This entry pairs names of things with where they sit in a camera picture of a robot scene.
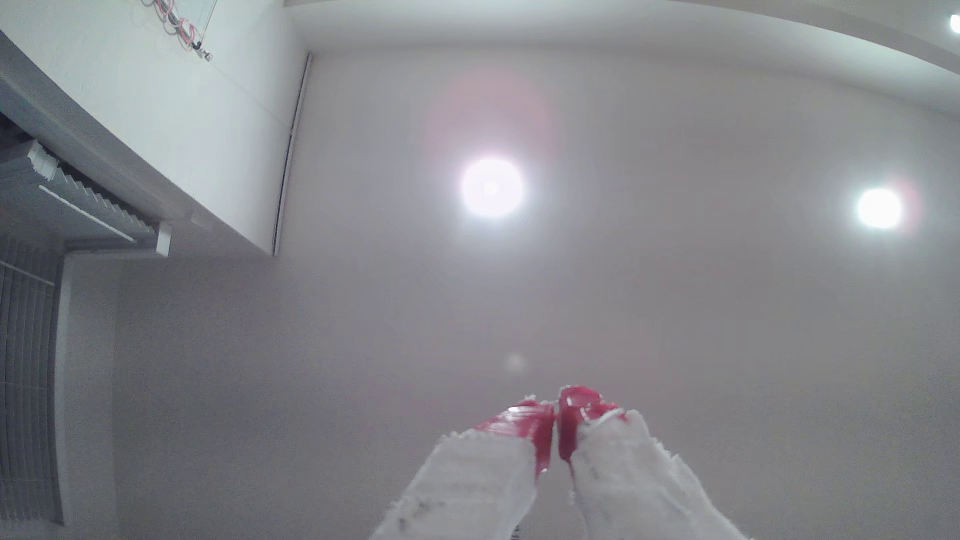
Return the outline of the white fuzzy red-taped gripper finger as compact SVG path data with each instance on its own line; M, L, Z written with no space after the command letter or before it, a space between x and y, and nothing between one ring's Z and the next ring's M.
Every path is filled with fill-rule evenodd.
M441 437L370 539L510 539L549 467L556 405L525 398Z
M558 454L587 539L747 539L639 411L592 388L559 390Z

